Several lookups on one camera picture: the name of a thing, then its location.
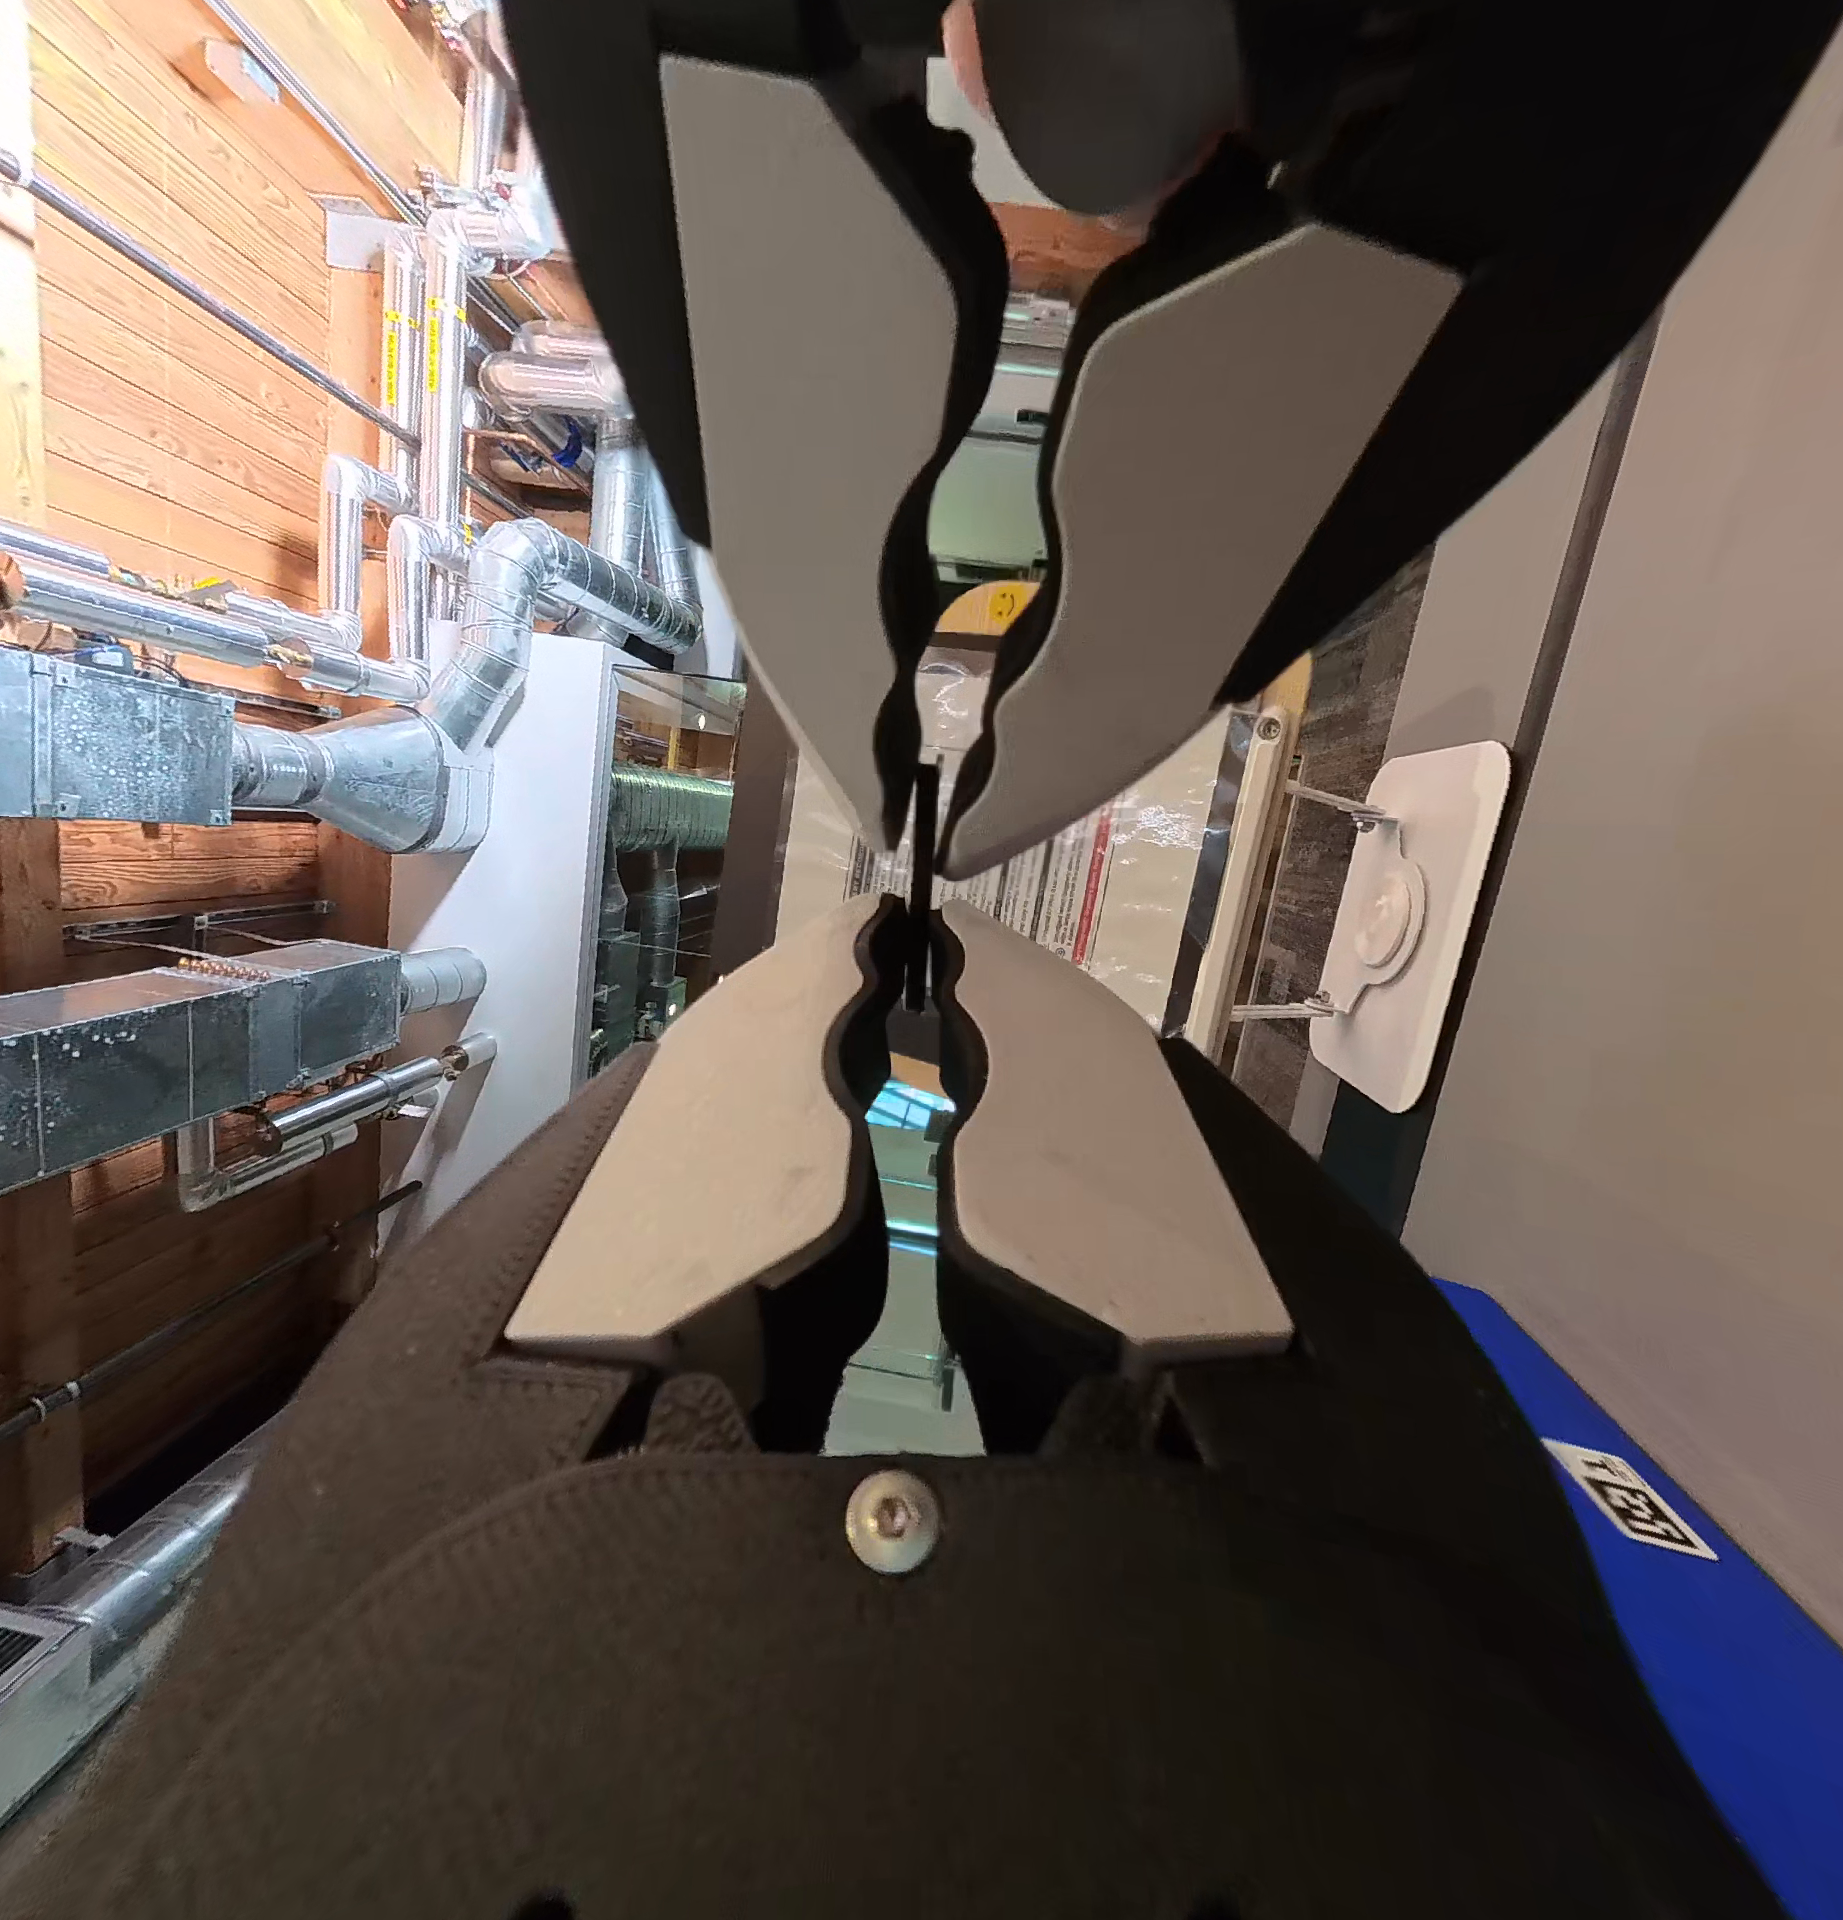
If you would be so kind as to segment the printed poster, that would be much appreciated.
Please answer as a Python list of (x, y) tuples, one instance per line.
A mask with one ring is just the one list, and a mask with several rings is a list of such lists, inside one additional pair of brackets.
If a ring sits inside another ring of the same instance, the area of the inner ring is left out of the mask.
[(1130, 794), (979, 877), (934, 881), (934, 901), (961, 901), (1100, 977), (1151, 973), (1187, 925), (1207, 821), (1207, 801)]

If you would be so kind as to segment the green flexible duct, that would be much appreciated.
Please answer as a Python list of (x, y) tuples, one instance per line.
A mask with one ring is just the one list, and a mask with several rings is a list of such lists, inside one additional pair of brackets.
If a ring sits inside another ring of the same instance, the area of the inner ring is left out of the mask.
[(619, 853), (718, 853), (726, 847), (732, 781), (614, 765), (608, 789), (606, 835)]

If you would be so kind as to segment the silver flexible duct elbow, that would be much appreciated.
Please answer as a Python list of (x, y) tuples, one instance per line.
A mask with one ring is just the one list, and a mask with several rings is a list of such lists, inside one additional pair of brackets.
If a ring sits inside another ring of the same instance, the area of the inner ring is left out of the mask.
[(234, 730), (231, 805), (303, 811), (374, 850), (472, 852), (491, 826), (494, 747), (526, 701), (541, 616), (604, 618), (676, 658), (702, 636), (696, 584), (668, 595), (543, 521), (473, 550), (454, 654), (413, 708), (307, 733)]

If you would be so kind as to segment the thin black rod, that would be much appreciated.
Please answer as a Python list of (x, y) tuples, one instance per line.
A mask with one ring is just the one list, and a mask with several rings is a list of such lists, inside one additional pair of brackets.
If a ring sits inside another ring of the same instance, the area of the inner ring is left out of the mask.
[(61, 1415), (84, 1407), (85, 1402), (109, 1394), (123, 1381), (143, 1372), (154, 1360), (162, 1356), (178, 1344), (214, 1325), (223, 1314), (242, 1306), (261, 1288), (278, 1284), (298, 1270), (337, 1254), (362, 1227), (371, 1227), (381, 1216), (397, 1211), (413, 1196), (422, 1195), (427, 1181), (413, 1180), (368, 1202), (358, 1214), (332, 1222), (303, 1244), (292, 1245), (284, 1254), (267, 1260), (244, 1280), (228, 1287), (223, 1292), (206, 1300), (188, 1312), (162, 1323), (139, 1340), (102, 1356), (70, 1381), (49, 1385), (23, 1400), (8, 1416), (0, 1422), (0, 1452), (19, 1443), (28, 1432), (46, 1427)]

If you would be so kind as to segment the thin metal conduit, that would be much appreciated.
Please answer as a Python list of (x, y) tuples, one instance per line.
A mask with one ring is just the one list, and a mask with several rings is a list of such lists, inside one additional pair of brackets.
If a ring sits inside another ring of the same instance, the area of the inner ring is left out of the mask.
[(0, 146), (0, 182), (25, 194), (41, 209), (54, 213), (61, 222), (77, 230), (81, 237), (89, 239), (101, 250), (115, 253), (117, 259), (123, 259), (129, 268), (145, 275), (168, 295), (176, 297), (214, 325), (223, 326), (230, 335), (244, 342), (267, 360), (282, 367), (288, 373), (305, 379), (308, 386), (312, 386), (312, 391), (332, 399), (344, 411), (358, 417), (358, 420), (366, 420), (368, 425), (379, 430), (389, 442), (408, 450), (417, 450), (419, 435), (413, 427), (401, 425), (392, 415), (359, 396), (351, 386), (348, 386), (318, 360), (311, 360), (307, 354), (288, 346), (284, 339), (271, 332), (265, 326), (257, 325), (236, 307), (217, 298), (211, 289), (193, 281), (158, 253), (143, 247), (104, 215), (88, 209), (54, 181), (48, 181), (43, 175), (37, 175), (34, 166), (28, 159), (18, 156), (4, 146)]

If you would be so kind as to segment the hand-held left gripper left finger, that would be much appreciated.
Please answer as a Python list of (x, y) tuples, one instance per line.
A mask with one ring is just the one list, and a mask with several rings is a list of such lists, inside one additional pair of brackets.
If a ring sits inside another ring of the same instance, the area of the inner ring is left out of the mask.
[(504, 1327), (529, 1354), (765, 1369), (765, 1302), (838, 1241), (861, 1102), (841, 1036), (891, 898), (793, 931), (683, 1015)]

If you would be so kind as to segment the thin black strip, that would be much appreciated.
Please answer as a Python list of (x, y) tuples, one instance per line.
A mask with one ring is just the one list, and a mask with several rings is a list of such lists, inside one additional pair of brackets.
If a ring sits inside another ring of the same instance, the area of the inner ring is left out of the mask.
[(908, 911), (903, 1006), (923, 1015), (931, 1000), (940, 765), (922, 761), (913, 778), (908, 830)]

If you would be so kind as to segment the metal vent grille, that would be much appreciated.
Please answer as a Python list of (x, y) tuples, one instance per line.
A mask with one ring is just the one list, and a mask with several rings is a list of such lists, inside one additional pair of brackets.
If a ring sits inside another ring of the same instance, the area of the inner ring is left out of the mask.
[(0, 1828), (70, 1759), (88, 1726), (89, 1635), (0, 1605)]

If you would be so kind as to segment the blue plastic bin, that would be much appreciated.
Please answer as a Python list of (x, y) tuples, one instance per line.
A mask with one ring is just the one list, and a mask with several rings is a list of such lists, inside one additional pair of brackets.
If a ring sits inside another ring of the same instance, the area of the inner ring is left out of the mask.
[(1485, 1292), (1441, 1284), (1530, 1424), (1684, 1762), (1800, 1919), (1843, 1919), (1843, 1649)]

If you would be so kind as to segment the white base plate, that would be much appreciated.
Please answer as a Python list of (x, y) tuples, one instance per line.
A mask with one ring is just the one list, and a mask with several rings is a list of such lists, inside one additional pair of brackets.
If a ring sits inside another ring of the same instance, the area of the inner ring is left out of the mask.
[(1426, 1093), (1509, 796), (1501, 741), (1392, 760), (1365, 801), (1311, 1020), (1311, 1055), (1388, 1115)]

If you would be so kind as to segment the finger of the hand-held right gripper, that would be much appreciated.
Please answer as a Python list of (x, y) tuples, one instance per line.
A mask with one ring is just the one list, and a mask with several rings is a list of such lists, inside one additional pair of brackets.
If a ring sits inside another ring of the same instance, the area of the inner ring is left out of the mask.
[(1114, 799), (1222, 705), (1464, 289), (1430, 253), (1190, 181), (1092, 284), (1038, 467), (1050, 572), (940, 830), (977, 877)]
[(920, 760), (927, 511), (1007, 257), (927, 87), (663, 61), (708, 555), (796, 744), (890, 852)]

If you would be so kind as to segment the silver insulated pipe cluster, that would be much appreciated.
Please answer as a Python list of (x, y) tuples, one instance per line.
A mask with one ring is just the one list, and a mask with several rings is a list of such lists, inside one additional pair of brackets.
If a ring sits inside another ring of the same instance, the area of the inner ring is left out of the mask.
[(469, 561), (469, 399), (493, 407), (497, 430), (521, 430), (551, 467), (591, 485), (591, 544), (629, 582), (625, 596), (551, 588), (547, 602), (593, 619), (602, 636), (640, 635), (621, 607), (651, 601), (676, 611), (663, 630), (683, 652), (699, 629), (699, 589), (686, 550), (668, 566), (658, 541), (668, 515), (635, 442), (613, 363), (596, 332), (527, 325), (518, 346), (469, 367), (468, 297), (494, 271), (545, 259), (554, 241), (541, 169), (521, 136), (507, 149), (518, 88), (493, 12), (466, 25), (468, 90), (459, 181), (432, 187), (422, 227), (381, 243), (384, 463), (329, 457), (324, 467), (320, 601), (308, 636), (272, 641), (274, 664), (307, 686), (412, 705), (428, 693), (428, 629), (453, 610)]

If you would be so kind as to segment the long silver insulated pipe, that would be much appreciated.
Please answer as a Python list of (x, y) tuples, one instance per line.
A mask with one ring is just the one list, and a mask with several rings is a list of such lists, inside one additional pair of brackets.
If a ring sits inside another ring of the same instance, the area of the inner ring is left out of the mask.
[(428, 667), (364, 657), (351, 616), (305, 613), (234, 588), (191, 599), (133, 585), (101, 554), (0, 519), (0, 626), (22, 619), (271, 667), (307, 686), (401, 708), (428, 697)]

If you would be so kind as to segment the long rectangular metal duct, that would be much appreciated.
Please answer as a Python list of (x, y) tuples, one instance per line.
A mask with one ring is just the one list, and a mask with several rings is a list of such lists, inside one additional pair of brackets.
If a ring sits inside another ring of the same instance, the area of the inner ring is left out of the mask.
[(385, 1055), (472, 1006), (469, 947), (332, 940), (0, 996), (0, 1196)]

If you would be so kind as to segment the yellow smiley sign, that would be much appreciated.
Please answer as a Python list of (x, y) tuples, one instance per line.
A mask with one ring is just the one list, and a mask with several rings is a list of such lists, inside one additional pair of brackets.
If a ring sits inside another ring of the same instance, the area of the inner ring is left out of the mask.
[(1038, 582), (997, 582), (958, 592), (940, 611), (934, 641), (994, 652), (1038, 596)]

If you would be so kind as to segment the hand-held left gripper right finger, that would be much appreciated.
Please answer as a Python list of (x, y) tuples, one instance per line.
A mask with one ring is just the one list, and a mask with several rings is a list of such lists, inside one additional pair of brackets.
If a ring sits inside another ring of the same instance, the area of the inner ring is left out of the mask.
[(951, 1008), (981, 1044), (951, 1222), (972, 1256), (1148, 1369), (1280, 1354), (1293, 1319), (1156, 1032), (1072, 960), (949, 901)]

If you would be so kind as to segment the white sign frame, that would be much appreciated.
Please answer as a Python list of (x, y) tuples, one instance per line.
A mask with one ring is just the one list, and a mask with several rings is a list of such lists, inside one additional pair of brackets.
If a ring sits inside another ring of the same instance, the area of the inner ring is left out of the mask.
[(1233, 1010), (1240, 1001), (1260, 873), (1297, 730), (1297, 709), (1286, 693), (1228, 720), (1186, 927), (1194, 965), (1181, 1022), (1187, 1041), (1212, 1064), (1222, 1062)]

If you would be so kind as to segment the short rectangular metal duct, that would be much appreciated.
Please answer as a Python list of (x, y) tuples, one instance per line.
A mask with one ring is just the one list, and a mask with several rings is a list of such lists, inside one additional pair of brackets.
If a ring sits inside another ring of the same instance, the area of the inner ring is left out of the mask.
[(0, 821), (224, 828), (234, 701), (0, 645)]

